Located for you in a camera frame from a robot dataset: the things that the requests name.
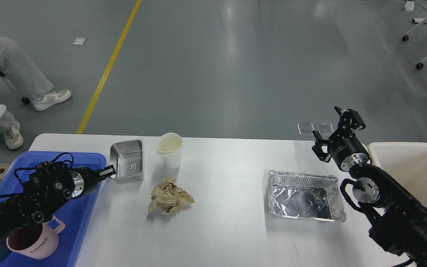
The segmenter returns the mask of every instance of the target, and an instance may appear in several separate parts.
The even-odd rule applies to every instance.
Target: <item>sneaker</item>
[[[50,91],[49,93],[46,93],[40,101],[32,99],[32,104],[37,111],[43,111],[51,105],[66,101],[71,95],[72,93],[69,90]]]
[[[19,122],[15,121],[12,127],[4,132],[4,141],[9,149],[16,149],[22,146],[24,139],[19,132],[20,127]]]

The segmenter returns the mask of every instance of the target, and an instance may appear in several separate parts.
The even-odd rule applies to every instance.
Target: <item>epoxy floor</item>
[[[136,1],[0,1],[0,36],[25,50],[68,101],[37,112],[0,78],[0,103],[24,145],[74,134]],[[143,0],[86,134],[313,140],[297,123],[358,111],[364,144],[427,142],[427,24],[401,41],[414,12],[401,0]],[[72,45],[86,37],[82,46]]]

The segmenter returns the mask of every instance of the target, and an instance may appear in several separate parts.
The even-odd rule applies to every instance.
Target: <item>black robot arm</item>
[[[98,182],[116,173],[113,165],[96,170],[86,166],[72,168],[73,157],[72,161],[57,162],[61,155],[34,168],[14,171],[23,191],[0,196],[7,197],[0,202],[0,241],[20,228],[50,221],[54,212],[67,201],[93,192]],[[24,169],[33,169],[34,172],[29,174],[28,181],[22,183],[17,171]]]
[[[339,169],[353,178],[344,179],[340,191],[346,202],[371,223],[369,236],[383,250],[396,255],[406,253],[418,267],[427,267],[427,208],[384,170],[370,164],[367,150],[355,136],[356,130],[365,128],[360,115],[351,109],[335,110],[340,115],[337,130],[327,140],[314,131],[312,150],[322,161],[334,159]],[[345,190],[348,185],[353,186],[358,206]],[[380,215],[377,208],[385,213]]]

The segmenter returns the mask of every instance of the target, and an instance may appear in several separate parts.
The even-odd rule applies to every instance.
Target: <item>paper cup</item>
[[[179,168],[182,162],[182,138],[178,134],[168,132],[162,135],[156,149],[168,168]]]
[[[56,216],[52,219],[59,223],[57,228],[52,229],[47,223],[43,223],[19,229],[6,239],[7,247],[37,260],[49,257],[59,246],[59,233],[65,228],[65,224]]]

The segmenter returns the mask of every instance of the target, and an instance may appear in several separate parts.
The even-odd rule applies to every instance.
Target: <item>brown paper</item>
[[[160,206],[162,214],[171,214],[182,206],[194,203],[192,196],[184,189],[177,187],[175,182],[176,177],[169,177],[156,185],[151,193],[148,212],[154,211],[156,206]]]

